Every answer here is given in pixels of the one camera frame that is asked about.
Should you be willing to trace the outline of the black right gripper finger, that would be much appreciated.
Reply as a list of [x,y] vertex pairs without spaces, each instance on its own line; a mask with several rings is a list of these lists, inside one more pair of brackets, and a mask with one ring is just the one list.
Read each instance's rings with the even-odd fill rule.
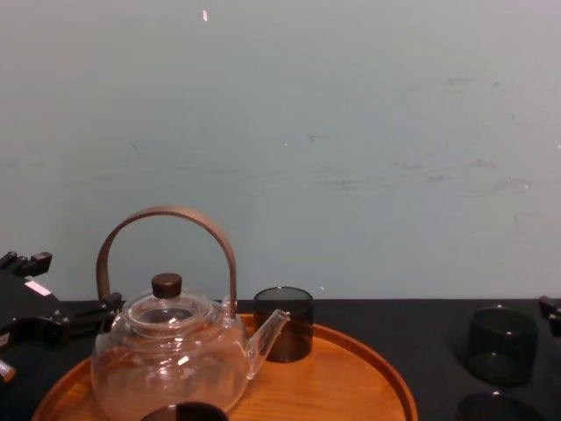
[[560,300],[541,296],[538,299],[539,310],[542,318],[548,321],[553,337],[561,336]]

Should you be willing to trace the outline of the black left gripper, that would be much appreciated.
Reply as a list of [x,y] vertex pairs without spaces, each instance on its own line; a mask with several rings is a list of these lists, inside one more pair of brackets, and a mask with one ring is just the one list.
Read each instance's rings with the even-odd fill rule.
[[21,278],[43,275],[52,258],[48,252],[26,257],[13,251],[1,257],[2,349],[28,341],[57,346],[67,340],[68,334],[106,333],[122,310],[123,298],[117,292],[100,301],[66,301],[66,308],[48,289]]

